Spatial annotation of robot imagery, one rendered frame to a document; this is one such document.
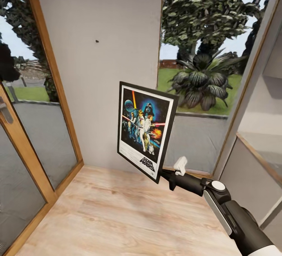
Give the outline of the poster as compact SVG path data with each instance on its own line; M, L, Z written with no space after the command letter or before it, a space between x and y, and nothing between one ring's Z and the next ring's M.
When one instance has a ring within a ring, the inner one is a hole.
M179 95L119 82L117 153L159 183Z

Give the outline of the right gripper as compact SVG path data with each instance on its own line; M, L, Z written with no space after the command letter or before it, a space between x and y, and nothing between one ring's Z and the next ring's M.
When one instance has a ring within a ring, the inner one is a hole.
M191 192L191 184L192 184L192 179L193 175L189 175L187 173L182 175L176 175L176 170L167 170L167 169L162 169L162 171L158 171L158 174L161 175L161 177L164 177L167 181L169 181L169 189L174 191L176 186L179 186L185 190L188 190Z

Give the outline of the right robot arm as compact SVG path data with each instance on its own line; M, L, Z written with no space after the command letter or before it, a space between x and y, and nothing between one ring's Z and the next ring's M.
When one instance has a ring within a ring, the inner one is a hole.
M182 156L174 165L175 171L167 169L158 171L161 177L169 181L170 190L174 191L175 187L179 186L200 197L204 194L229 237L235 240L242 256L282 256L260 229L251 212L241 207L235 200L231 200L230 192L223 183L187 174L184 169L186 163L186 157Z

